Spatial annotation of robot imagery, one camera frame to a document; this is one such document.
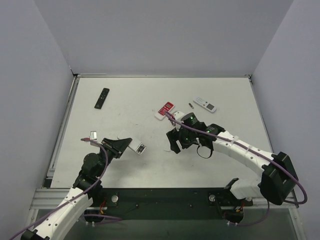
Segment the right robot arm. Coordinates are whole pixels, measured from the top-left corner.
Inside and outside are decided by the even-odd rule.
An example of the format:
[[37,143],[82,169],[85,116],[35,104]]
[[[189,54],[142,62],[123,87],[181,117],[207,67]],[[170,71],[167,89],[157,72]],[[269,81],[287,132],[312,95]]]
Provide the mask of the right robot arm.
[[274,205],[287,202],[288,195],[298,185],[298,176],[290,157],[263,151],[232,135],[217,124],[206,125],[194,113],[177,117],[166,112],[173,129],[167,132],[170,149],[178,154],[195,145],[218,152],[252,170],[256,179],[235,179],[229,191],[238,200],[265,198]]

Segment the white grey remote control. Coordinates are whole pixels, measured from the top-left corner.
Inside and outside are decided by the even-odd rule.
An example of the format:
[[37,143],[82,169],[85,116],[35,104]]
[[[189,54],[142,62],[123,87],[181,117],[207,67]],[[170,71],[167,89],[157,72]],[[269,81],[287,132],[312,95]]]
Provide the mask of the white grey remote control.
[[128,147],[138,155],[141,155],[147,148],[146,145],[143,144],[137,137],[126,130],[121,131],[117,138],[119,140],[131,138],[132,141],[130,142]]

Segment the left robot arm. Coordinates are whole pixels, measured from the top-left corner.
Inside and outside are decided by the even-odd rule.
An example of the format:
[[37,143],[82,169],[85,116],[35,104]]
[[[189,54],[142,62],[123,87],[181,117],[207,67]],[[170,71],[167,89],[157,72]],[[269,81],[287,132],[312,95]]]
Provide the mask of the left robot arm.
[[131,144],[132,138],[97,142],[88,137],[81,141],[98,147],[98,153],[89,153],[83,159],[81,170],[61,203],[19,232],[22,240],[62,240],[90,206],[101,203],[101,179],[113,159],[118,159]]

